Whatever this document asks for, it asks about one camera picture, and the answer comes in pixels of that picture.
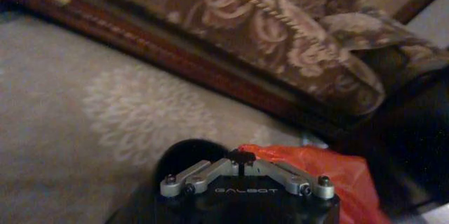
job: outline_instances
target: plastic bag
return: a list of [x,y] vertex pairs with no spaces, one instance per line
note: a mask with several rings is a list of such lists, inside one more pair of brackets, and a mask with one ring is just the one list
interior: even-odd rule
[[313,176],[327,175],[341,198],[341,224],[390,223],[378,209],[377,192],[364,158],[316,147],[241,145],[239,149],[253,152],[264,160],[287,162]]

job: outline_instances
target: screw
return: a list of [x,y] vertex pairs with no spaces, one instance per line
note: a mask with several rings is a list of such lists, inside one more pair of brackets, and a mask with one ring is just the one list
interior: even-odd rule
[[312,189],[311,189],[311,186],[309,185],[303,185],[300,187],[300,193],[304,195],[304,196],[309,196],[312,194]]
[[176,177],[175,177],[172,174],[169,174],[169,175],[165,177],[165,183],[167,183],[168,185],[172,185],[172,184],[175,184],[175,182],[176,182]]
[[331,185],[331,179],[328,176],[319,176],[319,185],[320,186],[329,186]]

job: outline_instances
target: sofa cushion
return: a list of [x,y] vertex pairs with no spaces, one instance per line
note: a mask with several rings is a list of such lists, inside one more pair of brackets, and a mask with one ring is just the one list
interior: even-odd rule
[[128,1],[348,114],[366,114],[381,104],[376,74],[295,1]]

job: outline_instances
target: brown floral upholstery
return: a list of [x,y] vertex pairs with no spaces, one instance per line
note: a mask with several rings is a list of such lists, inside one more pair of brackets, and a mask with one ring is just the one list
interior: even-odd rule
[[[380,77],[351,50],[410,38],[372,11],[356,12],[365,0],[128,1],[324,104],[353,115],[381,104]],[[413,54],[420,48],[402,50]]]

